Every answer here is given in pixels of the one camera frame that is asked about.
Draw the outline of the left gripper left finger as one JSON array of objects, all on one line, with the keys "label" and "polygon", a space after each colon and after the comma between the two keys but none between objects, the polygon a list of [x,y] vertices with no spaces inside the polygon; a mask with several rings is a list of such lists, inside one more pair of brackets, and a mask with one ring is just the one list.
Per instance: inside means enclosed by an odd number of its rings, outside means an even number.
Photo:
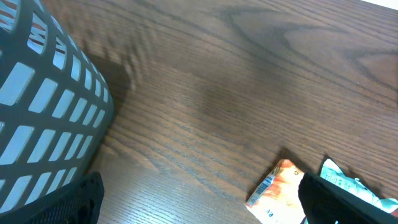
[{"label": "left gripper left finger", "polygon": [[1,224],[97,224],[104,198],[99,172],[92,172],[67,185],[1,215]]}]

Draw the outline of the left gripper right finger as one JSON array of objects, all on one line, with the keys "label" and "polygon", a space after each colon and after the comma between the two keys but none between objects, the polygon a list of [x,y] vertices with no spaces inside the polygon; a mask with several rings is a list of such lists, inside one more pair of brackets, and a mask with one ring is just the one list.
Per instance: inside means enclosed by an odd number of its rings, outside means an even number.
[{"label": "left gripper right finger", "polygon": [[298,197],[309,224],[397,224],[397,217],[314,173],[306,173]]}]

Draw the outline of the teal snack packet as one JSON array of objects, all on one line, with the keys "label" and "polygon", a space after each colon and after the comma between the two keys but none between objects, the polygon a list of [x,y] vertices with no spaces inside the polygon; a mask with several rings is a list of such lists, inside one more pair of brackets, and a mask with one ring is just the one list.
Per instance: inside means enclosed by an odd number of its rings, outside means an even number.
[{"label": "teal snack packet", "polygon": [[358,178],[352,179],[345,176],[344,172],[331,159],[326,159],[322,165],[320,177],[353,194],[354,196],[370,203],[374,207],[397,217],[397,200],[394,198],[380,199]]}]

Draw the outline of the small orange snack packet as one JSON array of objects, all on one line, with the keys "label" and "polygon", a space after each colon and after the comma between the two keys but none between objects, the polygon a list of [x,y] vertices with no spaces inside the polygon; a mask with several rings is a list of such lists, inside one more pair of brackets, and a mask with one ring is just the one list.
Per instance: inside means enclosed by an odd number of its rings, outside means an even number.
[{"label": "small orange snack packet", "polygon": [[263,224],[301,224],[305,214],[299,200],[302,172],[281,159],[246,201],[246,208]]}]

